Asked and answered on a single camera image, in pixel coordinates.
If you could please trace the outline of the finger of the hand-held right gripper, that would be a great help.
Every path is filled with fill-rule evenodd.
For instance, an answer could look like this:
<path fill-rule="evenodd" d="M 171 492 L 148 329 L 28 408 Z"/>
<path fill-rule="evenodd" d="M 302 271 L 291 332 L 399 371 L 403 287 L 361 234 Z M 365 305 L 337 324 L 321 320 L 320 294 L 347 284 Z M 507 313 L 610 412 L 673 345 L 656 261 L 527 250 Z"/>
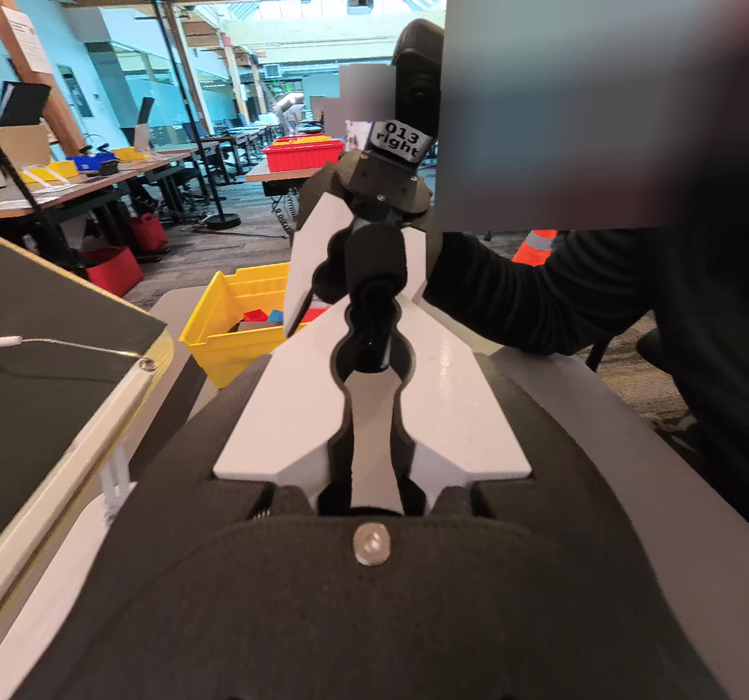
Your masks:
<path fill-rule="evenodd" d="M 424 231 L 414 227 L 403 227 L 401 234 L 405 242 L 407 283 L 400 295 L 418 304 L 428 284 L 428 238 Z"/>
<path fill-rule="evenodd" d="M 300 325 L 314 293 L 319 269 L 328 261 L 333 238 L 350 230 L 354 215 L 338 196 L 324 192 L 303 227 L 295 233 L 283 305 L 285 338 Z"/>

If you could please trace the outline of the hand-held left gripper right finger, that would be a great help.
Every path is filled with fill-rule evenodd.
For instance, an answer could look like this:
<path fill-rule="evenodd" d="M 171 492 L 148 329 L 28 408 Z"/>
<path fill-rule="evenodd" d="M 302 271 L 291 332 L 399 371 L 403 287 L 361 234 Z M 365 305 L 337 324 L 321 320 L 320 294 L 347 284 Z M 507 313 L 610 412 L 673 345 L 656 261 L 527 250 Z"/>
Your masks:
<path fill-rule="evenodd" d="M 408 476 L 427 504 L 449 487 L 529 478 L 530 463 L 470 346 L 406 297 L 396 302 L 410 368 L 399 396 L 414 442 Z"/>

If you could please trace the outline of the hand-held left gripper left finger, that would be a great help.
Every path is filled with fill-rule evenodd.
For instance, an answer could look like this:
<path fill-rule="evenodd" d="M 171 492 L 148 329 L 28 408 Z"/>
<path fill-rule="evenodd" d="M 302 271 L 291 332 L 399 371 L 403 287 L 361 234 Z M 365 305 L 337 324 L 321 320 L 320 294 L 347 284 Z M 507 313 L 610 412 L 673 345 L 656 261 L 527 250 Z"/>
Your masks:
<path fill-rule="evenodd" d="M 270 482 L 320 493 L 331 482 L 327 444 L 342 428 L 345 397 L 332 375 L 348 332 L 346 296 L 271 354 L 213 467 L 222 480 Z"/>

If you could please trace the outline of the large yellow plastic bin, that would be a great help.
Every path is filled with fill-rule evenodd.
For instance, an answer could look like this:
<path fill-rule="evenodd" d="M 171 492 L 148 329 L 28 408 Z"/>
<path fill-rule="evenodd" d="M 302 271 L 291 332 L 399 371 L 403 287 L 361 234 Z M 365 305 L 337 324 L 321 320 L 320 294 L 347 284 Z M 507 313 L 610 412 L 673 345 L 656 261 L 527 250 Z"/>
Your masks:
<path fill-rule="evenodd" d="M 283 324 L 243 323 L 243 314 L 283 311 L 288 270 L 289 263 L 281 263 L 213 275 L 179 341 L 215 388 L 227 387 L 258 357 L 286 341 Z"/>

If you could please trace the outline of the person's right forearm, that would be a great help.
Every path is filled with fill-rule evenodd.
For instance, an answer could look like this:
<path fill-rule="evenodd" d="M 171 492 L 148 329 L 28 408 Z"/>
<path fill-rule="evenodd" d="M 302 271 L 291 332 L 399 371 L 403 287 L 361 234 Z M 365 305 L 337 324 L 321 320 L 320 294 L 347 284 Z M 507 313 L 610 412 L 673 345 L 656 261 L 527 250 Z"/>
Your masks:
<path fill-rule="evenodd" d="M 537 356 L 570 356 L 616 337 L 669 300 L 666 260 L 638 230 L 568 235 L 545 264 L 443 233 L 425 300 L 482 337 Z"/>

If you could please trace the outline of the red plastic bin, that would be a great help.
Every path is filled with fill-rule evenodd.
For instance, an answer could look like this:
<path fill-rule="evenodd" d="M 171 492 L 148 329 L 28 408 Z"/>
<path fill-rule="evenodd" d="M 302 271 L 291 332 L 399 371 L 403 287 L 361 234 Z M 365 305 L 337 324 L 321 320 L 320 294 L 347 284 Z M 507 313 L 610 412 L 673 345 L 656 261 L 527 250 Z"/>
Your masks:
<path fill-rule="evenodd" d="M 261 152 L 271 172 L 282 172 L 318 169 L 327 162 L 337 163 L 344 149 L 343 140 L 316 134 L 277 138 Z"/>

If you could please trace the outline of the orange traffic cone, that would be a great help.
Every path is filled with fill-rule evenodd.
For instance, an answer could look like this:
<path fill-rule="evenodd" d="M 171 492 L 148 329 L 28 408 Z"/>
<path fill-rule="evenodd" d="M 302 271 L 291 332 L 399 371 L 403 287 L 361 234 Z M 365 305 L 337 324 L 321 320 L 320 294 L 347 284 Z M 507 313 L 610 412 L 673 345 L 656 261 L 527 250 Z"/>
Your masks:
<path fill-rule="evenodd" d="M 555 229 L 531 230 L 513 256 L 512 262 L 533 267 L 544 265 L 557 234 Z"/>

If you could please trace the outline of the red bag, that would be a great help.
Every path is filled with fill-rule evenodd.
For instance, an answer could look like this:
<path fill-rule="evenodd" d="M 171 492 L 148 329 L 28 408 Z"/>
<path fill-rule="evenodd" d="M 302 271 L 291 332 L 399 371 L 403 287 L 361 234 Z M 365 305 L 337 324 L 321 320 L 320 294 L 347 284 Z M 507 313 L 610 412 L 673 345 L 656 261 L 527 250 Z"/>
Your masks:
<path fill-rule="evenodd" d="M 125 298 L 145 274 L 128 246 L 104 246 L 79 250 L 89 281 L 114 296 Z"/>
<path fill-rule="evenodd" d="M 161 221 L 153 214 L 145 213 L 129 218 L 127 223 L 141 254 L 157 255 L 168 252 L 169 238 Z"/>

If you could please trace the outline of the long wooden desk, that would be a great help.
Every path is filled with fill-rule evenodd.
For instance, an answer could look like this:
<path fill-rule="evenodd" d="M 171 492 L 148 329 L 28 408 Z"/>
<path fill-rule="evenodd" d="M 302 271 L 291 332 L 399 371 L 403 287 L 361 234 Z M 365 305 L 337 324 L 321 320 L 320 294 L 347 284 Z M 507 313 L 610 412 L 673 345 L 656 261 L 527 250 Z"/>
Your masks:
<path fill-rule="evenodd" d="M 33 183 L 30 191 L 34 200 L 43 208 L 52 208 L 70 200 L 82 198 L 96 191 L 119 186 L 125 181 L 144 175 L 149 171 L 165 168 L 192 155 L 194 149 L 182 151 L 152 152 L 148 159 L 138 162 L 125 162 L 120 171 L 106 177 L 76 176 L 66 183 L 60 181 L 40 185 Z M 30 202 L 21 190 L 5 187 L 1 190 L 1 218 L 20 218 L 33 214 Z"/>

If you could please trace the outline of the small blue bin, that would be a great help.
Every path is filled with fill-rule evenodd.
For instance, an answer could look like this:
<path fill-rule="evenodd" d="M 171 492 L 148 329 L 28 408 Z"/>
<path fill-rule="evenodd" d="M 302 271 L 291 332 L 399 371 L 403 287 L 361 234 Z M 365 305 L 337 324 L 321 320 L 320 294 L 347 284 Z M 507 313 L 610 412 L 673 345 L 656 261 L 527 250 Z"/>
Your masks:
<path fill-rule="evenodd" d="M 67 156 L 79 174 L 96 174 L 102 177 L 118 172 L 118 159 L 113 152 L 99 152 L 94 155 Z"/>

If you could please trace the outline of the black board with wooden edge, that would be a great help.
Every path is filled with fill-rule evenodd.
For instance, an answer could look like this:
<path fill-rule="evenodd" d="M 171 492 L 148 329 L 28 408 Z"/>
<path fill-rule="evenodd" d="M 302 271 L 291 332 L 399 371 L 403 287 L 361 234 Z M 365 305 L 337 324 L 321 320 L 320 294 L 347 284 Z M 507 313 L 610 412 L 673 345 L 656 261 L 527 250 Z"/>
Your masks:
<path fill-rule="evenodd" d="M 169 369 L 163 321 L 2 241 L 2 533 L 140 356 Z"/>

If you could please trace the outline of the person's torso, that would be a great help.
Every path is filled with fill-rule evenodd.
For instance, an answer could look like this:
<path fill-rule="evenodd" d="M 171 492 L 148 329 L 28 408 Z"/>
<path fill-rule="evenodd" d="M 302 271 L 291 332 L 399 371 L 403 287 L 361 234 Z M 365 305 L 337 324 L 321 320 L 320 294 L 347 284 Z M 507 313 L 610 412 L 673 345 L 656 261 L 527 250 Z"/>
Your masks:
<path fill-rule="evenodd" d="M 747 224 L 637 234 L 660 342 L 694 424 L 701 475 L 747 519 Z"/>

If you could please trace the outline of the brown cardboard box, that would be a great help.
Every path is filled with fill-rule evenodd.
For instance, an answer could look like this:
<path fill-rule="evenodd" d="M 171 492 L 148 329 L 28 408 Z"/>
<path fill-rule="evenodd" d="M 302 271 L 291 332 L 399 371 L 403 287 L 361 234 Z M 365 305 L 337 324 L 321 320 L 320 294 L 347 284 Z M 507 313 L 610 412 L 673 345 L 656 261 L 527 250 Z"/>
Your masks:
<path fill-rule="evenodd" d="M 1 127 L 2 150 L 18 172 L 47 166 L 52 161 L 49 139 L 44 123 Z"/>

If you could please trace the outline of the white paper notice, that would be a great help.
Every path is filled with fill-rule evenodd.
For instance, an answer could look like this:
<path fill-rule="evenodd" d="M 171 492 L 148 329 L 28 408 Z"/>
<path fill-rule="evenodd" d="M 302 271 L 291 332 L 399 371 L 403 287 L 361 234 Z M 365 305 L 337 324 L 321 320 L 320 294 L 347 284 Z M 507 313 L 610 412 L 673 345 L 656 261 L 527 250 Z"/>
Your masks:
<path fill-rule="evenodd" d="M 16 9 L 4 6 L 2 7 L 2 13 L 31 70 L 34 73 L 51 75 L 53 73 L 51 64 L 29 16 Z"/>

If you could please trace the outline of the wooden post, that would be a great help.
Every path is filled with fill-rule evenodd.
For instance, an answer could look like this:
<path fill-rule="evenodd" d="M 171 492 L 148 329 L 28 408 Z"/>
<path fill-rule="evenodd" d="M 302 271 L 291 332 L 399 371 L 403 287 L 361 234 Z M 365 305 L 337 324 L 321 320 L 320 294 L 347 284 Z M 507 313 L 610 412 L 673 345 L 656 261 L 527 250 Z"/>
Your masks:
<path fill-rule="evenodd" d="M 17 45 L 11 28 L 2 13 L 2 7 L 21 11 L 15 0 L 1 0 L 1 38 L 5 50 L 11 58 L 15 71 L 21 80 L 29 84 L 41 84 L 51 87 L 50 96 L 43 109 L 43 117 L 57 138 L 66 156 L 77 156 L 85 143 L 82 131 L 61 93 L 54 74 L 34 73 L 29 67 L 23 52 Z"/>

